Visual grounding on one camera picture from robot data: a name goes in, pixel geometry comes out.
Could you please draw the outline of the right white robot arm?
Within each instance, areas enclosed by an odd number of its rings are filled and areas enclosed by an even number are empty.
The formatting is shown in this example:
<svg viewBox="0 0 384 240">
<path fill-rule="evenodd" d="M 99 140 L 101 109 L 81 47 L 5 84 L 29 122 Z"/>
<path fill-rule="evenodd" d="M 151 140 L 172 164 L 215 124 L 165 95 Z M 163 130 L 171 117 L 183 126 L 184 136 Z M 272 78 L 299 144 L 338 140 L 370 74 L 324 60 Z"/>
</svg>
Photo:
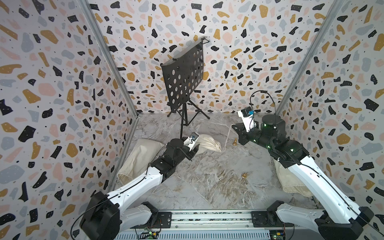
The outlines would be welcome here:
<svg viewBox="0 0 384 240">
<path fill-rule="evenodd" d="M 238 111 L 242 119 L 232 125 L 239 143 L 249 142 L 268 150 L 270 156 L 296 176 L 323 206 L 304 209 L 283 201 L 275 201 L 267 208 L 264 223 L 269 226 L 292 224 L 320 234 L 325 240 L 356 240 L 363 233 L 374 213 L 360 207 L 347 197 L 318 167 L 314 158 L 298 141 L 286 136 L 286 123 L 275 114 L 255 121 L 250 108 Z"/>
</svg>

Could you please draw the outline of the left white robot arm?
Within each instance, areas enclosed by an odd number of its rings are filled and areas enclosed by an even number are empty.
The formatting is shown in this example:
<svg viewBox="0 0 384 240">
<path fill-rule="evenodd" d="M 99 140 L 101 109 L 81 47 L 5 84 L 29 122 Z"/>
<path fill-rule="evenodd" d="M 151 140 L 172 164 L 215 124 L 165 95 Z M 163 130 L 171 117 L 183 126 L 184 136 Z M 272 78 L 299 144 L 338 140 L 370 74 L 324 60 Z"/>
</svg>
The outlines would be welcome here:
<svg viewBox="0 0 384 240">
<path fill-rule="evenodd" d="M 122 231 L 137 226 L 154 226 L 159 211 L 150 203 L 131 205 L 150 189 L 171 177 L 184 160 L 192 160 L 199 150 L 199 135 L 172 139 L 165 152 L 148 164 L 145 171 L 124 186 L 92 196 L 86 211 L 79 216 L 81 230 L 90 240 L 113 240 Z"/>
</svg>

